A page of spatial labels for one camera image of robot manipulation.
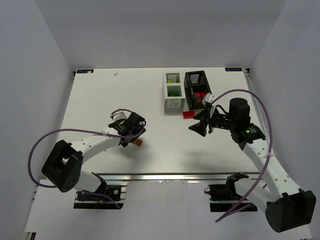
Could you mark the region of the orange lego brick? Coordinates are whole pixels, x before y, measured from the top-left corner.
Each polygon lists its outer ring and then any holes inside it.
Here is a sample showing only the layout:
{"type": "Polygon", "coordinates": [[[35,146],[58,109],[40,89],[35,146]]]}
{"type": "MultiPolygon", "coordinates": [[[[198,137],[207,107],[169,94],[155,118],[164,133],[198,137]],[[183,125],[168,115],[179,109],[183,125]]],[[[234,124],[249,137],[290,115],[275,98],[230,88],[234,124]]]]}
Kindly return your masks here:
{"type": "Polygon", "coordinates": [[[141,139],[135,139],[132,144],[140,147],[143,144],[143,141],[141,139]]]}

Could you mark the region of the red lego brick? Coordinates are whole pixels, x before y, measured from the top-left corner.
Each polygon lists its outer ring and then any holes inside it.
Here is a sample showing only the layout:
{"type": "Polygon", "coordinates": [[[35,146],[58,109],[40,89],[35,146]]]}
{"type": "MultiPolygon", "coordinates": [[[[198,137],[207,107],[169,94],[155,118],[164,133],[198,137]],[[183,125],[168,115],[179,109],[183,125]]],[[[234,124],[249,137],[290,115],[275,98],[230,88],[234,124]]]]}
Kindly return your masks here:
{"type": "Polygon", "coordinates": [[[195,116],[195,112],[193,110],[190,110],[190,111],[184,111],[182,113],[182,116],[184,119],[192,119],[194,116],[195,116]]]}

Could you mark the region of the red flower lego piece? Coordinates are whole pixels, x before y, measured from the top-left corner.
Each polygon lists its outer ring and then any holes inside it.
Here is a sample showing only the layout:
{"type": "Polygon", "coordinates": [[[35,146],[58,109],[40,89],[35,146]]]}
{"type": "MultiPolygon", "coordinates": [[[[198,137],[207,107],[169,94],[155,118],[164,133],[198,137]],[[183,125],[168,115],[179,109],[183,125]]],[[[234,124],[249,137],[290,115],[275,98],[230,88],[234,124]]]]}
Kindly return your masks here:
{"type": "Polygon", "coordinates": [[[204,97],[205,95],[206,95],[205,92],[195,92],[195,93],[194,93],[194,96],[195,96],[196,98],[204,97]]]}

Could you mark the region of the green small lego brick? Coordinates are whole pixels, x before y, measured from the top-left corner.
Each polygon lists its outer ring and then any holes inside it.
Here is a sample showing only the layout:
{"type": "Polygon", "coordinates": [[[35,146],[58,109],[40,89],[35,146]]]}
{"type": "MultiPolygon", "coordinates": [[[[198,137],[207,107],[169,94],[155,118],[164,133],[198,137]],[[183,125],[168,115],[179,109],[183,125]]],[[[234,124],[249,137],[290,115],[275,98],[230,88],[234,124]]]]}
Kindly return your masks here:
{"type": "Polygon", "coordinates": [[[180,97],[181,94],[179,92],[169,92],[168,97],[180,97]]]}

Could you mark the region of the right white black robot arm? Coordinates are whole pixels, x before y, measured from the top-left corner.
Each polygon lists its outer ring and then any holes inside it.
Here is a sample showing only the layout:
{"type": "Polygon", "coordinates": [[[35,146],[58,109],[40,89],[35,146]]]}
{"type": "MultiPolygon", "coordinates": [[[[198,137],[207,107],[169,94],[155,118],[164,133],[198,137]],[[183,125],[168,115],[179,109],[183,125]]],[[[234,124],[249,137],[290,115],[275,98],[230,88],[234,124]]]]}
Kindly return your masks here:
{"type": "Polygon", "coordinates": [[[204,109],[194,116],[199,122],[189,129],[206,136],[213,129],[228,130],[232,140],[258,169],[267,189],[255,185],[244,173],[236,173],[226,180],[232,198],[245,197],[264,212],[270,227],[277,233],[308,225],[312,221],[316,196],[304,191],[288,175],[276,156],[270,153],[266,137],[260,128],[251,123],[250,106],[244,98],[233,98],[229,112],[221,114],[212,104],[208,93],[202,100],[204,109]]]}

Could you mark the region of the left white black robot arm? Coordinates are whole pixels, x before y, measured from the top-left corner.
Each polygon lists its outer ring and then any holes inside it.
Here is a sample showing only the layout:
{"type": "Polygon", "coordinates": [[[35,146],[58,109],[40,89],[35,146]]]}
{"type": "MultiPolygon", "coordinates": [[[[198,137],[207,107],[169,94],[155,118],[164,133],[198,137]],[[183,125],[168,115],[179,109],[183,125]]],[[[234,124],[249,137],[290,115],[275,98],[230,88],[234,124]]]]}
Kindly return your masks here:
{"type": "Polygon", "coordinates": [[[107,183],[94,172],[82,170],[83,164],[110,148],[126,147],[142,135],[146,120],[131,112],[111,114],[112,122],[100,132],[73,142],[58,141],[51,150],[41,172],[62,193],[71,189],[104,194],[107,183]]]}

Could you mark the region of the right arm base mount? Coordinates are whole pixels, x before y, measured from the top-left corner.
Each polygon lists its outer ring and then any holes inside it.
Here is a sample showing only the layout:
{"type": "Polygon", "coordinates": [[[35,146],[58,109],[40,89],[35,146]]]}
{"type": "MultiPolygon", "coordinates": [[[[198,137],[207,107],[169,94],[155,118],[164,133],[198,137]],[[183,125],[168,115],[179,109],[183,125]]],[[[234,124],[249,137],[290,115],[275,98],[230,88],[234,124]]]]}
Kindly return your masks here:
{"type": "Polygon", "coordinates": [[[225,184],[208,185],[204,193],[209,196],[211,213],[224,213],[241,198],[241,196],[231,196],[225,184]]]}

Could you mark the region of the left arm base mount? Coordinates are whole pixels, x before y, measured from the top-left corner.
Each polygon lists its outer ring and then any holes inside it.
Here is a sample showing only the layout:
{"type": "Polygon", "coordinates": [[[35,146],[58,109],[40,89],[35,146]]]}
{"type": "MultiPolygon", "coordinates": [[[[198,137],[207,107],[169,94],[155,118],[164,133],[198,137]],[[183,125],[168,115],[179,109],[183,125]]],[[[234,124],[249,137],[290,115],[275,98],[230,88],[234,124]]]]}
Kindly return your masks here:
{"type": "Polygon", "coordinates": [[[124,205],[126,192],[127,186],[119,182],[109,182],[105,191],[98,195],[77,190],[73,208],[82,210],[120,210],[124,205]]]}

